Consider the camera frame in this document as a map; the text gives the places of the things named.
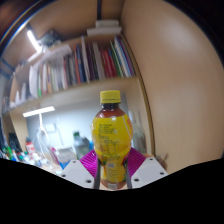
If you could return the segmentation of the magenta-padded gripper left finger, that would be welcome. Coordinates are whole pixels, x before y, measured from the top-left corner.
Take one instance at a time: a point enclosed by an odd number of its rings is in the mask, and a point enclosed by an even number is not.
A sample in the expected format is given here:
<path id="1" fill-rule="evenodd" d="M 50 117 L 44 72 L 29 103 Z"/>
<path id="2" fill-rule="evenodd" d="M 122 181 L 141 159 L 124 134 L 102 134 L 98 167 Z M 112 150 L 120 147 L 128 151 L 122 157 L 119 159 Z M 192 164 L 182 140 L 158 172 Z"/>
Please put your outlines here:
<path id="1" fill-rule="evenodd" d="M 95 151 L 91 150 L 80 160 L 71 160 L 61 177 L 84 188 L 99 189 L 100 162 Z"/>

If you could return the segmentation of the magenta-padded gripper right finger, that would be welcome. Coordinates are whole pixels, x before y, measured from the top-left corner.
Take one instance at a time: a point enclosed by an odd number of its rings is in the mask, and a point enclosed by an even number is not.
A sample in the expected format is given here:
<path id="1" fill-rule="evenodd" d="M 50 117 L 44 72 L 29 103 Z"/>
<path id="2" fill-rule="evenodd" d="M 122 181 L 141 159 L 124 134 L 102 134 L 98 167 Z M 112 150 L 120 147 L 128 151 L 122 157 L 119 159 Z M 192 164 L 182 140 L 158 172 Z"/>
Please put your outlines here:
<path id="1" fill-rule="evenodd" d="M 144 187 L 168 175 L 155 157 L 145 157 L 134 148 L 128 154 L 126 170 L 128 189 Z"/>

